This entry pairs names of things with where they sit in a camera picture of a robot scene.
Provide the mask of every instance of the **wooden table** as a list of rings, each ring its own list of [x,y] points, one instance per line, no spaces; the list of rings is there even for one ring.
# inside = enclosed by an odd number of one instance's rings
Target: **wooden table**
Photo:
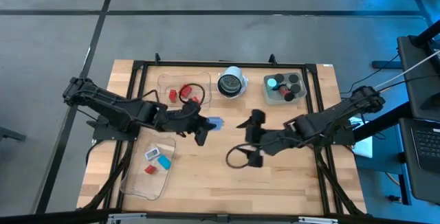
[[[121,96],[127,93],[132,60],[116,60],[107,89]],[[338,84],[332,65],[317,65],[324,107],[340,101]],[[316,163],[310,148],[288,149],[274,157],[265,156],[263,168],[231,169],[225,163],[226,152],[244,142],[245,132],[235,126],[244,122],[252,109],[266,112],[265,128],[282,128],[282,123],[307,113],[305,99],[298,104],[268,106],[263,99],[264,75],[298,71],[295,69],[243,68],[249,87],[237,99],[226,100],[215,84],[221,67],[149,66],[145,92],[157,87],[161,74],[188,75],[206,71],[211,75],[212,100],[203,116],[219,116],[225,121],[221,131],[209,132],[205,146],[198,147],[192,135],[182,138],[172,133],[176,151],[168,184],[156,201],[125,195],[122,209],[139,212],[192,212],[230,214],[309,214],[320,215],[322,204]],[[309,76],[313,109],[318,110],[311,74]],[[148,139],[150,131],[142,131],[138,141]],[[107,180],[115,148],[114,141],[103,142],[90,154],[78,207],[86,205]],[[366,211],[353,154],[343,146],[332,146],[338,181],[350,199]],[[116,204],[119,180],[112,194],[111,207]],[[332,212],[335,211],[331,186],[327,182]]]

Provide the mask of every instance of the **blue cap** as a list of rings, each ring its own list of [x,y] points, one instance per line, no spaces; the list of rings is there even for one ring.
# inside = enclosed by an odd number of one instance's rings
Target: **blue cap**
[[[267,80],[268,87],[276,87],[276,84],[277,84],[277,82],[275,79],[270,78],[269,80]]]

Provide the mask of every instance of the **transparent tray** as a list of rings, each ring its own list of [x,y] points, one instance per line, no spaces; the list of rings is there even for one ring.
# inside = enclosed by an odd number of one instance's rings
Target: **transparent tray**
[[[205,99],[201,103],[201,107],[209,108],[211,102],[211,75],[207,72],[202,72],[197,75],[185,75],[185,76],[171,76],[168,74],[162,74],[157,79],[157,90],[159,91],[159,100],[161,103],[168,105],[169,107],[181,107],[183,103],[179,100],[179,90],[184,84],[197,83],[205,89]],[[192,91],[188,98],[197,97],[201,100],[202,90],[197,86],[191,86]],[[169,99],[170,91],[174,89],[177,92],[176,103],[171,102]]]
[[[124,194],[148,200],[158,199],[166,187],[168,176],[173,168],[175,146],[176,142],[173,138],[161,138],[148,131],[142,132],[135,142],[129,171],[121,182],[120,190]],[[161,155],[165,155],[171,161],[171,167],[168,170],[159,164],[157,157],[150,161],[145,157],[145,153],[154,148],[159,148]],[[157,168],[152,175],[144,171],[149,165]]]

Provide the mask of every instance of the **red cube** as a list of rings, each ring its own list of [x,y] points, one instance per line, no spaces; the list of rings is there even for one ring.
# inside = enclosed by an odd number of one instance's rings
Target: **red cube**
[[[192,97],[191,100],[194,100],[195,102],[200,104],[199,99],[196,96]]]
[[[171,89],[170,91],[170,95],[169,95],[170,101],[172,103],[176,103],[176,99],[177,99],[177,91],[174,89]]]
[[[184,98],[187,98],[191,94],[192,90],[193,89],[190,86],[184,84],[183,87],[180,89],[180,95]]]
[[[150,174],[150,175],[153,174],[156,170],[157,170],[157,168],[155,166],[152,166],[152,165],[147,166],[145,168],[145,172]]]

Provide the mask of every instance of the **gray floor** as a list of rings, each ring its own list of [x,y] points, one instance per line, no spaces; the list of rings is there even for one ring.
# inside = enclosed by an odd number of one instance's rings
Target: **gray floor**
[[[100,10],[103,1],[0,0],[0,9]],[[417,5],[413,0],[112,0],[110,9],[417,10]],[[0,143],[0,216],[31,211],[67,109],[61,94],[83,65],[96,21],[96,16],[0,16],[0,126],[27,134],[24,143]],[[373,72],[372,60],[397,53],[398,36],[424,28],[423,19],[409,16],[108,16],[89,77],[105,87],[114,59],[152,59],[155,52],[164,60],[249,62],[265,62],[274,53],[280,62],[332,63],[340,89],[348,90]],[[395,74],[384,70],[364,84]],[[404,86],[384,96],[386,110],[407,98]],[[79,113],[74,122],[50,212],[75,208],[92,133],[85,120]]]

